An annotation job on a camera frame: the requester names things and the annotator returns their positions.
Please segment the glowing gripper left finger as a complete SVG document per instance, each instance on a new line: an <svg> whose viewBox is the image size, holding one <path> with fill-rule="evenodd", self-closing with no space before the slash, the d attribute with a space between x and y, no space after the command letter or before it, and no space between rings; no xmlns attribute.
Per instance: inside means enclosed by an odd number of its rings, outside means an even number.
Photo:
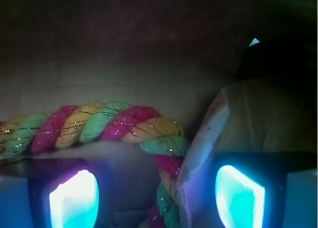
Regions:
<svg viewBox="0 0 318 228"><path fill-rule="evenodd" d="M2 228L92 228L99 186L82 158L0 161Z"/></svg>

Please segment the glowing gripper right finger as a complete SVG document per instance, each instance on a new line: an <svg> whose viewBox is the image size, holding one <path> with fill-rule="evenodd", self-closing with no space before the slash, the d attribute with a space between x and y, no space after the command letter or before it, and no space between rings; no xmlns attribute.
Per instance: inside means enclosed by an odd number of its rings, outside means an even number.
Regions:
<svg viewBox="0 0 318 228"><path fill-rule="evenodd" d="M204 186L201 228L315 228L318 158L314 152L226 153Z"/></svg>

